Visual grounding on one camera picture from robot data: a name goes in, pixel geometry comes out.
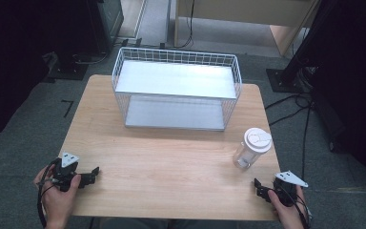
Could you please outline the black metal stand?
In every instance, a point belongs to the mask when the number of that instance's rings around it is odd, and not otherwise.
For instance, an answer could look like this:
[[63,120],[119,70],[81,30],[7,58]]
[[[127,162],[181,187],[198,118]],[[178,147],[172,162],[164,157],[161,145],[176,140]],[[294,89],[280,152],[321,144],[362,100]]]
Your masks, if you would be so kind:
[[355,0],[322,0],[313,25],[284,70],[267,69],[272,90],[276,93],[302,93],[297,74],[305,67],[320,67],[335,45],[346,23],[347,11]]

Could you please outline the person's right hand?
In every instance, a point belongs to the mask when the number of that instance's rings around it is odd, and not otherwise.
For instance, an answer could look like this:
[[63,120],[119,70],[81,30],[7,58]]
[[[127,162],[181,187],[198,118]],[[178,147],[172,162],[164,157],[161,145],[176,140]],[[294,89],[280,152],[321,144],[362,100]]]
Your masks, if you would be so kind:
[[274,191],[269,190],[268,194],[271,199],[271,204],[274,207],[274,213],[278,216],[284,229],[304,229],[298,210],[300,210],[304,217],[307,217],[307,214],[300,202],[294,206],[287,207],[280,202]]

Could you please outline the person's left hand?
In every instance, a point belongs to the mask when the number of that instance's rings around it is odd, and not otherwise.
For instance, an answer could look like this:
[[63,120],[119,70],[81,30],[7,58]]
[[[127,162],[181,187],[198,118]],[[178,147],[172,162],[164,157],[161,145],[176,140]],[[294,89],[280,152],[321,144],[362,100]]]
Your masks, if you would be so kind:
[[39,203],[42,204],[43,213],[46,216],[44,229],[65,229],[74,208],[81,176],[76,175],[71,181],[69,190],[61,192],[50,181],[53,168],[53,165],[50,168],[43,168],[34,178],[33,183],[42,195]]

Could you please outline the black stand base plate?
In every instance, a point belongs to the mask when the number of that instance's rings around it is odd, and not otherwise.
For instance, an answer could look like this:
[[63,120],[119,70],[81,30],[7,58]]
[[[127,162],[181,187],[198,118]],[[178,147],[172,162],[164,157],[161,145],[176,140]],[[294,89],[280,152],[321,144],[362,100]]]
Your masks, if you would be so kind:
[[88,65],[78,63],[71,54],[54,53],[53,64],[48,79],[82,80],[88,69]]

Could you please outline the clear bottle with white lid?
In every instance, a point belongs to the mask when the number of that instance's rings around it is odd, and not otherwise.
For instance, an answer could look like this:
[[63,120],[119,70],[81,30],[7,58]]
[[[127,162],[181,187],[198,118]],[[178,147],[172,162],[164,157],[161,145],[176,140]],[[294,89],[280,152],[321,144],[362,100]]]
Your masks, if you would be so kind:
[[273,138],[268,132],[260,128],[250,128],[245,132],[234,154],[233,163],[237,168],[247,170],[260,156],[266,154],[272,145]]

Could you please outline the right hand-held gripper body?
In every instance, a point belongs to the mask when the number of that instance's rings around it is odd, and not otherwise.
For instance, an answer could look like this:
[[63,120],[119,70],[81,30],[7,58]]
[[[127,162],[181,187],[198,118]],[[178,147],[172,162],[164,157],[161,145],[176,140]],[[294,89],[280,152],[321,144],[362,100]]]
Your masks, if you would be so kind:
[[285,206],[292,206],[297,199],[296,185],[308,187],[309,184],[291,171],[274,175],[274,191],[280,202]]

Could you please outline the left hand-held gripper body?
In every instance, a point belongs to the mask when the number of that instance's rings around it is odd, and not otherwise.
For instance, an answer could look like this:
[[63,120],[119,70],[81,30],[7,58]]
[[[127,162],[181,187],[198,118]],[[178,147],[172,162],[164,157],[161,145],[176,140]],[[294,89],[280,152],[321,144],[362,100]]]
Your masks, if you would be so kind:
[[55,160],[52,172],[52,183],[61,192],[67,192],[71,187],[71,181],[75,176],[79,157],[71,153],[64,152],[61,157]]

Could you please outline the white wire shelf rack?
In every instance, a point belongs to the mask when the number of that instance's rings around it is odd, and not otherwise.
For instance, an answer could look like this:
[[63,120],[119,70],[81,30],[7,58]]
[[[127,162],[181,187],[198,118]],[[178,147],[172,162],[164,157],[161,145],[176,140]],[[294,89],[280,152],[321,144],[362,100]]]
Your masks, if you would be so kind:
[[242,80],[232,54],[124,47],[112,86],[127,127],[223,131]]

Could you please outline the light wooden desk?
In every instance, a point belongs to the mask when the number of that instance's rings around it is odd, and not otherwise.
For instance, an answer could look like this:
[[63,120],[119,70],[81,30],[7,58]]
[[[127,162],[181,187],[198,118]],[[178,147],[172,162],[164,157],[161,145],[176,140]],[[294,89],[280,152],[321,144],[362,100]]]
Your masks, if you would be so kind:
[[199,18],[269,25],[281,55],[295,42],[302,28],[315,19],[321,0],[176,0],[174,44],[178,19]]

